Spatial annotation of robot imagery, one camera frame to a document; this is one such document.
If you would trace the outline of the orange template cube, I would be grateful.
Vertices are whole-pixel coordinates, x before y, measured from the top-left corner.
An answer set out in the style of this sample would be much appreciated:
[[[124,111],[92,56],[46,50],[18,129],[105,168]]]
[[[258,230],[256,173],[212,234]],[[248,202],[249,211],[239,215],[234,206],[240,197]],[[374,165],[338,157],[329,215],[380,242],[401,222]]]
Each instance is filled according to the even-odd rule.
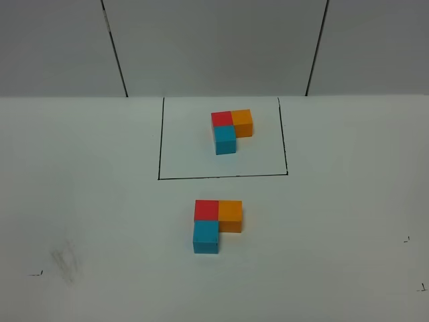
[[[246,138],[253,135],[253,119],[250,109],[231,111],[231,117],[238,138]]]

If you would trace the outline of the blue template cube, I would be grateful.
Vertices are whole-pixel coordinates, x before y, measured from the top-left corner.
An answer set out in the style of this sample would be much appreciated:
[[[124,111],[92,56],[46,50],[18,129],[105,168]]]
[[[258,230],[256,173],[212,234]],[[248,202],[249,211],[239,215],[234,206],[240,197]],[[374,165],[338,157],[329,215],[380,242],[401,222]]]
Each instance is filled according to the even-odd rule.
[[[237,136],[232,125],[213,128],[216,155],[234,154],[237,151]]]

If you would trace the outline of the red template cube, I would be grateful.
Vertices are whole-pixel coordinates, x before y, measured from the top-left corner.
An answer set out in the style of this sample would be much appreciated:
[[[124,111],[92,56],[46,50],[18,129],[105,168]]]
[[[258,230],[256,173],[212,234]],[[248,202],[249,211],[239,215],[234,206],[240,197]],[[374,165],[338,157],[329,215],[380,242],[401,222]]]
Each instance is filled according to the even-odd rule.
[[[211,113],[212,132],[215,137],[231,137],[235,135],[230,111]]]

